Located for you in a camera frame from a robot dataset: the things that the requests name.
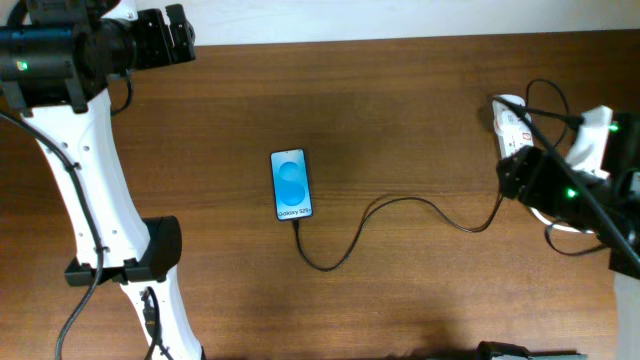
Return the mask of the blue screen Galaxy smartphone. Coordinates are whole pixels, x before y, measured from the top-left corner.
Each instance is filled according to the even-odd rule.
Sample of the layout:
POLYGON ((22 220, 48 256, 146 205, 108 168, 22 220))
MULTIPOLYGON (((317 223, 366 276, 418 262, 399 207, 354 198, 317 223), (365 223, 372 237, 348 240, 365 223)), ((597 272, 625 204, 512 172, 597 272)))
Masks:
POLYGON ((304 150, 274 152, 270 163, 277 219, 311 217, 313 206, 304 150))

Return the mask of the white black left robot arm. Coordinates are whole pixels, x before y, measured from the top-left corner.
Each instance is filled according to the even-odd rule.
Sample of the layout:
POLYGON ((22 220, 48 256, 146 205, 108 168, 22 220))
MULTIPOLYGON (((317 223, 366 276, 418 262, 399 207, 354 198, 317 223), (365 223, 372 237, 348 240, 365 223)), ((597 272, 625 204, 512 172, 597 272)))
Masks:
POLYGON ((132 303, 150 359, 201 359, 178 283, 182 235, 173 216, 144 218, 116 151, 109 83, 191 62, 184 8, 133 1, 18 2, 1 29, 4 118, 41 147, 74 230, 67 283, 88 294, 107 281, 132 303))

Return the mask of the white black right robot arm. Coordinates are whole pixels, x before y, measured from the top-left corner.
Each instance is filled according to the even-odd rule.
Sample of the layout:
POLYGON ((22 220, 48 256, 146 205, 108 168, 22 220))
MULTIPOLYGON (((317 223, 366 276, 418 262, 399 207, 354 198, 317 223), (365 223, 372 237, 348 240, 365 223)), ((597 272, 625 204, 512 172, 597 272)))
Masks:
POLYGON ((566 155, 532 143, 530 123, 511 111, 496 119, 502 194, 610 249, 618 309, 617 356, 639 356, 639 119, 599 106, 569 118, 566 155))

